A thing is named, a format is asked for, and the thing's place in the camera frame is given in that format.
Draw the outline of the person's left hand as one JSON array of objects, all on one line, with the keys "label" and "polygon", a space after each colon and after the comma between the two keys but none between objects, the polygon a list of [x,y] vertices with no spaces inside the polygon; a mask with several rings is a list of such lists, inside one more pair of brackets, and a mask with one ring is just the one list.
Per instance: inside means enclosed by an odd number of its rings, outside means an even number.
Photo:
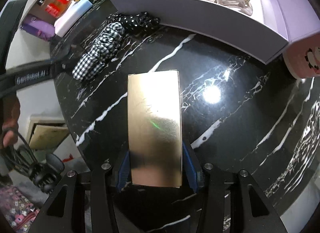
[{"label": "person's left hand", "polygon": [[[20,117],[20,102],[16,94],[11,94],[2,99],[3,101],[3,121],[1,128],[3,130],[12,128],[18,130],[18,119]],[[14,145],[18,141],[18,136],[13,131],[8,131],[3,137],[2,146]]]}]

